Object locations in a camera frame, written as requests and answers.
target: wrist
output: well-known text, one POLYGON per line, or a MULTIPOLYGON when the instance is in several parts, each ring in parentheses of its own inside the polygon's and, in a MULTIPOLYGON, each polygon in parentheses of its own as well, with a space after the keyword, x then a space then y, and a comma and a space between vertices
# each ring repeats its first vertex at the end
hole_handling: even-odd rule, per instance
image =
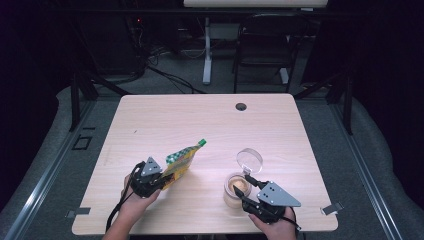
POLYGON ((266 238, 268 239, 268 240, 296 240, 296 235, 293 235, 293 236, 291 236, 291 235, 281 235, 281 236, 268 236, 268 235, 266 235, 265 234, 265 236, 266 236, 266 238))
POLYGON ((136 221, 134 221, 131 218, 123 217, 122 215, 118 214, 118 217, 115 219, 115 222, 113 223, 113 225, 116 225, 120 229, 129 232, 131 230, 131 228, 133 227, 133 225, 136 223, 136 221))

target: wooden table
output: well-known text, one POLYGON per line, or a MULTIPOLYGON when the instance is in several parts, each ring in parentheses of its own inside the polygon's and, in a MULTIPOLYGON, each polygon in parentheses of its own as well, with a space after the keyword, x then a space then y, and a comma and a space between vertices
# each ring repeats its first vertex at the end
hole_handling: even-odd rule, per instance
MULTIPOLYGON (((224 180, 241 172, 236 155, 253 148, 263 169, 252 175, 273 180, 299 200, 295 208, 302 231, 332 231, 334 215, 293 97, 288 94, 139 95, 125 96, 116 111, 81 203, 88 215, 77 215, 77 235, 103 234, 119 201, 124 177, 152 156, 162 168, 165 157, 200 139, 207 144, 195 155, 187 173, 163 191, 132 234, 252 233, 259 230, 242 209, 224 200, 224 180), (237 103, 247 109, 239 111, 237 103)), ((259 188, 250 198, 257 201, 259 188)))

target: cable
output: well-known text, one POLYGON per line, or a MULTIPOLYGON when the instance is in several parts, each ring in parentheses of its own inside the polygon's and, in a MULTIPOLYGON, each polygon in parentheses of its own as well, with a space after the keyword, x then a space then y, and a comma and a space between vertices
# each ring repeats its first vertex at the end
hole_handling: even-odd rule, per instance
POLYGON ((131 171, 130 177, 129 177, 128 182, 127 182, 127 185, 125 186, 125 190, 124 190, 124 192, 121 195, 121 199, 119 200, 119 203, 116 204, 115 208, 112 210, 112 212, 109 215, 109 218, 107 219, 106 232, 107 232, 107 230, 109 230, 110 226, 112 225, 113 217, 115 216, 115 214, 117 212, 119 212, 119 210, 121 209, 122 204, 124 204, 125 201, 127 201, 127 199, 129 197, 131 197, 131 195, 134 193, 134 192, 132 192, 130 195, 128 195, 127 197, 125 197, 127 195, 128 189, 129 189, 129 187, 131 185, 131 181, 133 179, 134 172, 135 172, 135 170, 137 170, 137 168, 140 168, 141 164, 142 163, 139 163, 139 164, 135 165, 134 169, 131 171))
POLYGON ((184 53, 184 55, 186 56, 186 57, 189 57, 189 58, 192 58, 192 59, 195 59, 195 58, 198 58, 198 57, 201 57, 204 53, 205 53, 205 51, 206 51, 206 49, 191 49, 191 50, 181 50, 181 52, 182 53, 184 53), (187 52, 191 52, 191 51, 202 51, 200 54, 198 54, 198 55, 196 55, 196 56, 190 56, 189 54, 187 54, 187 52))
POLYGON ((140 28, 140 35, 138 36, 138 46, 141 48, 143 47, 143 44, 141 44, 141 37, 143 36, 143 32, 143 28, 140 28))
POLYGON ((133 82, 133 81, 137 80, 139 77, 141 77, 141 75, 142 74, 140 72, 137 72, 137 73, 134 73, 133 75, 129 76, 128 78, 125 78, 125 79, 120 79, 120 80, 107 79, 107 81, 110 82, 110 83, 113 83, 115 85, 119 85, 119 84, 133 82))
POLYGON ((281 217, 282 220, 287 221, 291 224, 293 224, 296 228, 296 236, 299 233, 299 231, 302 229, 298 224, 297 224, 297 220, 296 220, 296 212, 294 211, 293 207, 290 207, 290 209, 293 212, 294 215, 294 220, 291 220, 290 218, 286 218, 286 217, 281 217))
POLYGON ((150 53, 150 57, 148 57, 148 58, 147 58, 147 61, 148 61, 151 65, 154 65, 154 66, 159 65, 159 56, 160 56, 161 54, 169 53, 168 51, 164 51, 164 50, 165 50, 165 47, 159 47, 159 48, 157 48, 157 49, 153 50, 153 51, 150 53))
POLYGON ((152 70, 153 72, 155 72, 155 73, 157 73, 159 75, 162 75, 162 76, 166 77, 169 81, 171 81, 172 84, 174 84, 174 86, 178 90, 181 91, 181 93, 184 93, 184 92, 176 85, 176 83, 178 83, 180 85, 183 85, 184 87, 190 88, 191 89, 191 94, 194 94, 195 92, 206 94, 206 92, 194 88, 193 85, 191 85, 188 81, 186 81, 186 80, 184 80, 184 79, 182 79, 180 77, 177 77, 175 75, 172 75, 172 74, 169 74, 169 73, 166 73, 166 72, 162 72, 162 71, 160 71, 160 70, 158 70, 156 68, 153 68, 151 66, 146 66, 146 68, 152 70))

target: black strap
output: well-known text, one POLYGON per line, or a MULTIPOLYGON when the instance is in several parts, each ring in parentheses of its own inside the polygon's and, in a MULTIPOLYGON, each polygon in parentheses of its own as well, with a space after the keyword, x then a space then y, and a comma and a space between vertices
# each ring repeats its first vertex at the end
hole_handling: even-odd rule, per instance
POLYGON ((107 223, 106 223, 106 232, 107 230, 109 230, 110 226, 112 225, 112 220, 113 217, 115 217, 116 213, 119 212, 119 210, 121 209, 122 204, 124 204, 125 201, 127 201, 127 199, 129 197, 131 197, 131 195, 134 193, 132 192, 130 195, 128 195, 128 197, 125 197, 127 195, 128 189, 131 185, 131 181, 134 175, 135 170, 137 170, 137 168, 140 168, 141 163, 137 164, 134 169, 132 170, 131 174, 130 174, 130 178, 127 182, 127 185, 125 186, 125 190, 122 193, 121 199, 119 200, 119 203, 116 204, 115 208, 112 210, 112 212, 110 213, 108 219, 107 219, 107 223))
POLYGON ((289 223, 291 223, 291 224, 293 224, 295 226, 296 237, 297 237, 299 231, 302 228, 297 224, 297 221, 296 221, 296 212, 294 211, 293 207, 290 207, 290 209, 293 211, 294 220, 291 220, 290 218, 286 218, 286 217, 281 217, 281 219, 283 219, 284 221, 287 221, 287 222, 289 222, 289 223))

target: metal bracket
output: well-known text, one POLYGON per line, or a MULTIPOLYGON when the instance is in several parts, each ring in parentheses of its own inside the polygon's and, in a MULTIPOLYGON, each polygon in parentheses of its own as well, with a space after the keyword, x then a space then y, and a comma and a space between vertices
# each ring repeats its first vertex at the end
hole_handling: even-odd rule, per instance
POLYGON ((75 218, 77 215, 88 215, 90 213, 91 208, 78 208, 75 211, 69 210, 65 217, 66 218, 75 218))
POLYGON ((160 173, 161 171, 162 168, 159 166, 159 164, 152 157, 149 157, 140 175, 145 177, 155 173, 160 173))
POLYGON ((81 137, 81 134, 80 134, 78 136, 78 139, 75 141, 74 146, 72 147, 72 150, 87 150, 88 146, 90 145, 91 139, 93 139, 92 136, 81 137))
POLYGON ((301 204, 274 182, 269 182, 259 193, 258 199, 271 206, 300 207, 301 204))
POLYGON ((338 214, 344 207, 340 202, 336 202, 328 207, 321 208, 321 213, 325 215, 338 214))

